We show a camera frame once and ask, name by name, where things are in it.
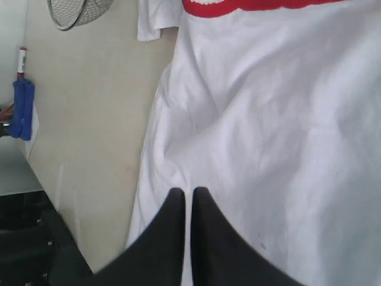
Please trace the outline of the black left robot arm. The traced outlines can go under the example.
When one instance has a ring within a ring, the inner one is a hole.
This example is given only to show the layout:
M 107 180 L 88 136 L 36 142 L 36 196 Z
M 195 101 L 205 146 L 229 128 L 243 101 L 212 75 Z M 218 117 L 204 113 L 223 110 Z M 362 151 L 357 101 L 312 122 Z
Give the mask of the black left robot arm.
M 43 212 L 37 226 L 1 234 L 1 285 L 81 285 L 92 276 L 55 210 Z

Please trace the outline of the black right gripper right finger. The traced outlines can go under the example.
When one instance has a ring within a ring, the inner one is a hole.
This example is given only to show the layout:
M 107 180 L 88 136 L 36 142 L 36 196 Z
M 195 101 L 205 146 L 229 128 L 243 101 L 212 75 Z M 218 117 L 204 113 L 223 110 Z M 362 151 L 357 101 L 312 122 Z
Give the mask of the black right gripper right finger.
M 246 243 L 205 187 L 193 191 L 190 256 L 194 285 L 300 285 Z

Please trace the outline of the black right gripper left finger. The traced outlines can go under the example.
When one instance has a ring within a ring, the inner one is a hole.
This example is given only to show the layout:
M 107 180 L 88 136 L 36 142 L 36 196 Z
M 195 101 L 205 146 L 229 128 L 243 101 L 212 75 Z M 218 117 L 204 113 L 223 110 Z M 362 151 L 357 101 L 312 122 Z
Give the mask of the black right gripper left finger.
M 180 285 L 184 252 L 185 195 L 172 188 L 149 226 L 92 285 Z

